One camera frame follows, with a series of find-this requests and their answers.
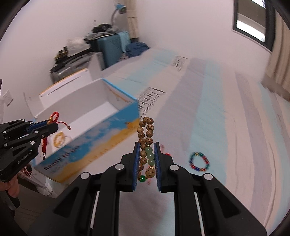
blue lamp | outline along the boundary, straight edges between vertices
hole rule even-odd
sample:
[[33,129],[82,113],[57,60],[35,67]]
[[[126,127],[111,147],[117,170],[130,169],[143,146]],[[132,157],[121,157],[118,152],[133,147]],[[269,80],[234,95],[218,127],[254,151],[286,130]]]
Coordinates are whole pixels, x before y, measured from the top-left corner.
[[127,11],[127,7],[125,5],[120,4],[120,3],[117,3],[116,4],[116,9],[113,12],[113,15],[111,17],[111,24],[112,25],[113,25],[114,16],[115,16],[115,14],[116,14],[117,11],[119,11],[120,14],[124,14]]

green bead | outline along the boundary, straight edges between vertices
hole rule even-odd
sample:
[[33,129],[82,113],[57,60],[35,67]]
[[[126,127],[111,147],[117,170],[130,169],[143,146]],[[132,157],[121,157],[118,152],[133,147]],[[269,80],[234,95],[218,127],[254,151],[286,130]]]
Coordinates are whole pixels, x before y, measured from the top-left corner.
[[145,180],[146,180],[146,177],[144,175],[141,175],[139,181],[140,182],[145,182]]
[[148,165],[154,166],[155,165],[155,161],[154,160],[148,160]]
[[152,147],[147,147],[147,148],[145,148],[145,152],[147,153],[147,154],[149,154],[149,153],[152,153]]
[[149,153],[149,154],[147,154],[147,158],[148,158],[149,160],[153,160],[153,159],[154,159],[154,154],[153,154],[153,153]]

metal bolt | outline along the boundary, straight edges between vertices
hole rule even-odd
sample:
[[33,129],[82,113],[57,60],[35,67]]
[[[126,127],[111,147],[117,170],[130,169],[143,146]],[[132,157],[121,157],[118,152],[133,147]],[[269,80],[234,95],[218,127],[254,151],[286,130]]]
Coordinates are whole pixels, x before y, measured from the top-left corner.
[[206,180],[212,180],[213,179],[213,176],[211,174],[207,173],[207,174],[204,175],[204,178]]
[[87,179],[88,177],[90,177],[90,173],[88,173],[88,172],[84,172],[81,174],[82,179]]
[[117,170],[122,170],[123,168],[124,168],[124,165],[121,163],[115,165],[115,169],[117,169]]
[[179,166],[178,165],[171,165],[170,169],[175,171],[175,170],[179,169]]

white wall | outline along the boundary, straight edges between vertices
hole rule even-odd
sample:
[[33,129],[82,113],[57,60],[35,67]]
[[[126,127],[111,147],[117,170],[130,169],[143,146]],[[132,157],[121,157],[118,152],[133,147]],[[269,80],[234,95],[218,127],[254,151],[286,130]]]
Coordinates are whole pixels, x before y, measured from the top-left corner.
[[68,38],[84,36],[96,24],[110,23],[113,0],[31,0],[14,18],[0,41],[1,95],[14,101],[4,121],[30,120],[23,92],[35,96],[52,85],[49,70]]
[[140,41],[210,58],[261,81],[270,53],[232,31],[233,0],[136,0]]

wooden bead bracelet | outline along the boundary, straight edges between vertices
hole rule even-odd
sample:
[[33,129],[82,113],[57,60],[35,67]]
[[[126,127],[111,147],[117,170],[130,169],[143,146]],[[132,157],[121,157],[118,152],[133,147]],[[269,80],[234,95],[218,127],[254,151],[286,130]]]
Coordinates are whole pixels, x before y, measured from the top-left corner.
[[[138,138],[140,143],[140,164],[139,164],[139,172],[138,172],[138,180],[140,182],[145,182],[148,178],[153,178],[156,175],[156,171],[154,169],[155,161],[154,161],[154,154],[152,153],[153,149],[150,147],[150,145],[153,143],[153,126],[154,120],[152,118],[149,118],[148,116],[144,117],[142,121],[139,122],[140,127],[137,128],[138,132]],[[144,129],[147,124],[147,131],[146,136],[144,134]],[[149,168],[145,171],[145,176],[142,175],[141,171],[144,169],[144,165],[148,163]]]
[[[197,166],[195,166],[195,165],[193,164],[193,159],[194,159],[195,156],[200,156],[200,157],[204,160],[204,162],[205,162],[205,164],[206,164],[205,168],[199,168],[199,167],[197,167]],[[209,168],[209,160],[208,160],[207,157],[206,157],[204,154],[202,154],[201,152],[194,152],[194,153],[192,153],[191,156],[190,156],[190,159],[189,159],[189,165],[190,165],[190,167],[191,167],[192,169],[194,169],[194,170],[196,170],[196,171],[206,171],[206,170]]]

